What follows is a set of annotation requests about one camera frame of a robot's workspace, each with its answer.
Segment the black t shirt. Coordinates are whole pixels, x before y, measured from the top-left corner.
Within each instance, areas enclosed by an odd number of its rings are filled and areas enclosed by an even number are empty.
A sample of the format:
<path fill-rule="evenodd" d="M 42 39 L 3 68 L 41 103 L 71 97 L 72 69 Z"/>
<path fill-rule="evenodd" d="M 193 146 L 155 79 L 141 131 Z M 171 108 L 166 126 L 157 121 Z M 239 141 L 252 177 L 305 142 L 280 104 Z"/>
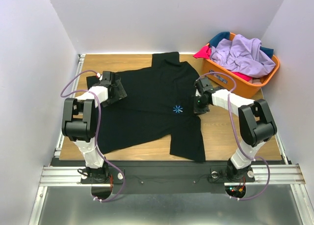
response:
<path fill-rule="evenodd" d="M 178 52 L 153 54 L 150 67 L 118 73 L 126 97 L 101 110 L 103 154 L 170 135 L 170 154 L 206 159 L 201 120 L 194 112 L 197 71 Z"/>

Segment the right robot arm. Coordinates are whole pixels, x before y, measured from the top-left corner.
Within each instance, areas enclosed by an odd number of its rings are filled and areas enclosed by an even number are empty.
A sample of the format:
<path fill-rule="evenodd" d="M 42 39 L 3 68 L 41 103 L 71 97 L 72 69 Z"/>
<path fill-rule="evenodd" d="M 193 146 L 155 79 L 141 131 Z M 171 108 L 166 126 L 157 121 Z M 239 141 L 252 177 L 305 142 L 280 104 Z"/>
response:
<path fill-rule="evenodd" d="M 194 83 L 194 112 L 205 114 L 209 106 L 221 107 L 235 114 L 239 120 L 241 140 L 235 136 L 237 150 L 227 162 L 226 176 L 237 181 L 248 171 L 256 160 L 256 153 L 276 133 L 277 126 L 264 99 L 251 100 L 238 96 L 221 87 L 213 87 L 208 77 L 204 76 Z"/>

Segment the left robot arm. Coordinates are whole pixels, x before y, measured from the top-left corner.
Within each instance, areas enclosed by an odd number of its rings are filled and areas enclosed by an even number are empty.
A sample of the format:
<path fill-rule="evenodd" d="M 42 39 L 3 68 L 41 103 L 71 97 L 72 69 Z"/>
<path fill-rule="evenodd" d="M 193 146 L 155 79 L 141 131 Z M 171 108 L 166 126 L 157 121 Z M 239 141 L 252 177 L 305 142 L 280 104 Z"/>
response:
<path fill-rule="evenodd" d="M 85 168 L 78 169 L 82 183 L 113 183 L 109 171 L 111 163 L 98 146 L 102 108 L 126 98 L 127 94 L 117 73 L 95 73 L 97 82 L 87 90 L 80 90 L 78 97 L 61 92 L 64 98 L 61 131 L 79 149 L 85 160 Z"/>

